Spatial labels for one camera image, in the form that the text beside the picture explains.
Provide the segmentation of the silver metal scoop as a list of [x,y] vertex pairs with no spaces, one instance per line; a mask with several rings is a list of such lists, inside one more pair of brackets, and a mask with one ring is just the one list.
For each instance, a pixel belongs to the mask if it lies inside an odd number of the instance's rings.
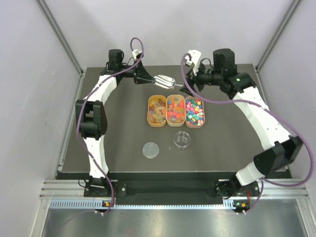
[[183,86],[183,84],[178,84],[174,78],[165,75],[156,75],[153,79],[156,86],[167,90],[173,90],[176,87]]

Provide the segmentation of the pink tray colourful candies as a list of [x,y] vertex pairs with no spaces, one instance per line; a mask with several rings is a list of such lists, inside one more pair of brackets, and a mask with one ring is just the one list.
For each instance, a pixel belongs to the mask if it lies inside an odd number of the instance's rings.
[[189,128],[201,128],[205,123],[203,101],[197,97],[188,96],[185,99],[186,126]]

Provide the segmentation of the orange tray yellow gummies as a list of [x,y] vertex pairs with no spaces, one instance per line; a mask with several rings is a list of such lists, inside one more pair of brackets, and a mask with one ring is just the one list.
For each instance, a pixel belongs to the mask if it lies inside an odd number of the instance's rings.
[[166,97],[153,95],[148,99],[147,122],[151,127],[163,127],[166,124]]

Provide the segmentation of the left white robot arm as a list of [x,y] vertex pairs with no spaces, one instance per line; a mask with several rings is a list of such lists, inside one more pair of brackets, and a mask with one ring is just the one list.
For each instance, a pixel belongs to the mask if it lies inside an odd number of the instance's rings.
[[90,163],[88,183],[95,186],[96,192],[102,196],[112,190],[112,184],[107,180],[109,168],[104,151],[104,137],[108,127],[104,105],[123,78],[136,79],[145,70],[141,62],[143,51],[136,49],[132,53],[133,64],[129,65],[123,63],[122,50],[111,49],[109,61],[101,71],[98,82],[84,99],[78,99],[75,104],[76,136],[87,151]]

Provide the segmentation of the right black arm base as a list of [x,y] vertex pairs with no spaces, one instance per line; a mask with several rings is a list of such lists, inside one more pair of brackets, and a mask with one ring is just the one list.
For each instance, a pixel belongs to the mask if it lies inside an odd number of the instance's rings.
[[259,195],[258,182],[254,181],[247,185],[242,185],[236,177],[236,172],[233,173],[229,179],[223,181],[214,182],[214,190],[216,194],[224,199],[231,197],[245,197],[250,193],[251,197],[257,197]]

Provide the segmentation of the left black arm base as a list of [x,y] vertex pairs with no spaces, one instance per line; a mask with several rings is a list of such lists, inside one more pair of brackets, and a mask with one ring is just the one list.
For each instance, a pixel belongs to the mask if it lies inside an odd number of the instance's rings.
[[112,189],[109,182],[105,178],[92,178],[91,180],[83,180],[84,184],[78,180],[78,185],[83,188],[83,196],[86,198],[110,198]]

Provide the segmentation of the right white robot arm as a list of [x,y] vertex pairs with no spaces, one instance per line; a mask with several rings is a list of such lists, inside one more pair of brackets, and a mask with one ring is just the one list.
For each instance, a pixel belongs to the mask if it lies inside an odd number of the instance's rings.
[[188,73],[181,69],[184,79],[184,86],[181,89],[183,92],[198,97],[195,87],[202,91],[205,85],[218,86],[229,99],[214,103],[235,104],[245,115],[261,142],[263,152],[229,179],[231,191],[235,195],[243,195],[249,184],[293,163],[303,145],[302,139],[299,136],[292,136],[281,122],[271,115],[252,77],[248,73],[238,72],[235,53],[231,49],[215,50],[213,66],[210,69],[202,63],[201,52],[197,50],[189,50],[181,64],[191,68]]

